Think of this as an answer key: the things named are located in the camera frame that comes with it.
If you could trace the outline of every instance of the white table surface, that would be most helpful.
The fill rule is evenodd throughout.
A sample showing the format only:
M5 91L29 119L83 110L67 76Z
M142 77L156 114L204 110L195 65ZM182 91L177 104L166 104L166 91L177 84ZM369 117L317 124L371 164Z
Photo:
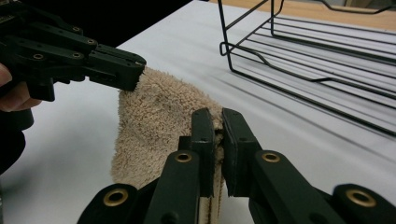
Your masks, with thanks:
M231 17L246 11L224 10ZM241 112L262 147L283 153L314 187L332 193L336 185L354 183L396 204L394 138L237 77L219 54L222 40L218 6L192 1L120 49ZM94 195L112 184L118 90L86 80L56 84L55 96L33 109L26 149L0 178L5 224L77 223ZM248 200L226 195L224 190L220 223L253 223Z

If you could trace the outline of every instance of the black wire rack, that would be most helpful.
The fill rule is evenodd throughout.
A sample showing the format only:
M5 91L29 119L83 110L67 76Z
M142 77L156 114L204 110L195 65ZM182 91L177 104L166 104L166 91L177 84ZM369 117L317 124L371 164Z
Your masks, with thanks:
M271 12L260 12L259 25L240 35L237 24L265 3L271 4ZM219 49L230 69L370 130L396 136L396 33L284 16L283 3L276 10L274 0L261 1L226 24L219 0L224 37ZM357 11L320 3L329 10L367 16L396 8Z

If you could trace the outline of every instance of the human hand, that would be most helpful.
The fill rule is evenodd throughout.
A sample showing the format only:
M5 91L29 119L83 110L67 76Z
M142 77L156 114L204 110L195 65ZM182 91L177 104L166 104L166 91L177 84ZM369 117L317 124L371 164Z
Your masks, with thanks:
M11 81L8 69L0 63L0 87ZM5 112L19 111L39 105L40 100L30 98L26 82L21 82L10 92L0 98L0 110Z

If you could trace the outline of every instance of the beige towel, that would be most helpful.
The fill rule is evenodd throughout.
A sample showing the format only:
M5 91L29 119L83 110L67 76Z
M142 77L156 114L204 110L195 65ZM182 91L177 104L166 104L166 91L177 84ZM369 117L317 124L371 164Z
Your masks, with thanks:
M145 68L135 91L120 92L120 132L111 174L115 183L140 189L160 176L180 136L191 135L191 113L207 107L215 131L222 129L222 106L193 85L165 72ZM214 197L200 200L200 224L218 223L223 177L222 135L217 132Z

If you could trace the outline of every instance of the dark background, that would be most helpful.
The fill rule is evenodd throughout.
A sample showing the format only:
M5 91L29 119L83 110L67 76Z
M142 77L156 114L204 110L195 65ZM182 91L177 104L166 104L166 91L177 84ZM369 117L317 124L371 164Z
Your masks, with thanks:
M21 0L60 16L100 44L117 47L191 0Z

